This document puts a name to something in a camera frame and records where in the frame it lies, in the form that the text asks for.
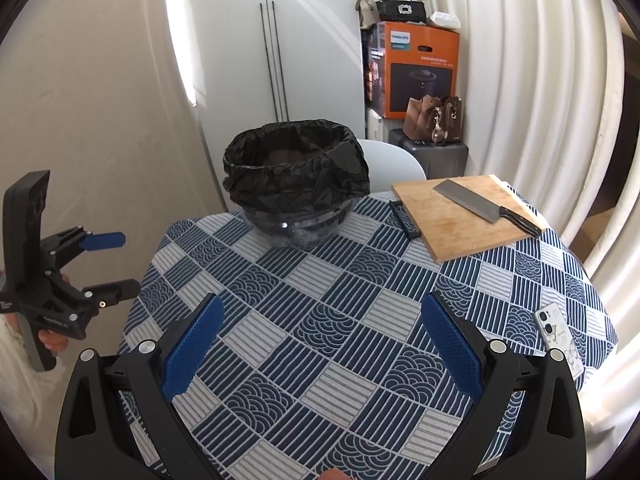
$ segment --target knife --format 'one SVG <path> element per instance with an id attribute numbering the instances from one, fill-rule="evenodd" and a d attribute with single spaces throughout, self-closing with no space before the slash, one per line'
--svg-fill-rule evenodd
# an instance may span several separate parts
<path id="1" fill-rule="evenodd" d="M 465 209 L 477 214 L 480 218 L 484 218 L 492 224 L 495 224 L 498 218 L 506 218 L 517 228 L 534 238 L 538 238 L 542 235 L 542 229 L 532 221 L 527 220 L 523 216 L 513 212 L 511 209 L 494 204 L 485 197 L 478 195 L 478 193 L 475 193 L 464 186 L 460 186 L 457 182 L 444 180 L 433 189 L 452 202 L 461 205 Z"/>

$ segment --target chair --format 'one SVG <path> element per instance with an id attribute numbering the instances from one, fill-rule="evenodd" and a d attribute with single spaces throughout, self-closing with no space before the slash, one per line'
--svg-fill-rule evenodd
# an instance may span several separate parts
<path id="1" fill-rule="evenodd" d="M 369 167 L 371 192 L 391 191 L 391 185 L 409 180 L 427 180 L 414 156 L 386 142 L 358 139 Z"/>

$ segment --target tablecloth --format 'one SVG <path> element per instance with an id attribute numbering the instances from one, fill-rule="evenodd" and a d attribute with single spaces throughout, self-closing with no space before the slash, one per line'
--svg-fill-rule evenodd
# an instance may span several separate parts
<path id="1" fill-rule="evenodd" d="M 471 405 L 419 319 L 433 288 L 487 338 L 530 354 L 544 353 L 532 313 L 557 303 L 586 367 L 578 389 L 612 351 L 602 302 L 551 229 L 436 264 L 399 229 L 393 198 L 360 200 L 308 251 L 270 247 L 237 214 L 179 221 L 162 239 L 120 351 L 220 295 L 220 336 L 174 406 L 225 478 L 311 480 L 336 466 L 360 480 L 418 479 Z M 145 461 L 164 470 L 124 399 Z M 513 394 L 485 460 L 504 449 L 521 400 Z"/>

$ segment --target wooden cutting board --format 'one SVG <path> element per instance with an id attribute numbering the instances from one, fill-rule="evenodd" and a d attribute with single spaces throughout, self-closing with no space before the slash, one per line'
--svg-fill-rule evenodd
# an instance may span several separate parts
<path id="1" fill-rule="evenodd" d="M 462 176 L 453 181 L 475 191 L 498 205 L 529 218 L 541 229 L 546 222 L 537 218 L 495 175 Z M 505 218 L 491 224 L 471 211 L 433 190 L 438 180 L 402 182 L 392 188 L 414 225 L 422 232 L 422 240 L 437 264 L 481 253 L 528 235 Z"/>

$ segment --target cabinet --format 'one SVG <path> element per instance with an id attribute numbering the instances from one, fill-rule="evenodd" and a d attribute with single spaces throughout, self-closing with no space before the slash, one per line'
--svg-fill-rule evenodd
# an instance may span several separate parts
<path id="1" fill-rule="evenodd" d="M 198 114 L 221 187 L 224 150 L 245 130 L 328 119 L 364 138 L 355 1 L 185 0 Z"/>

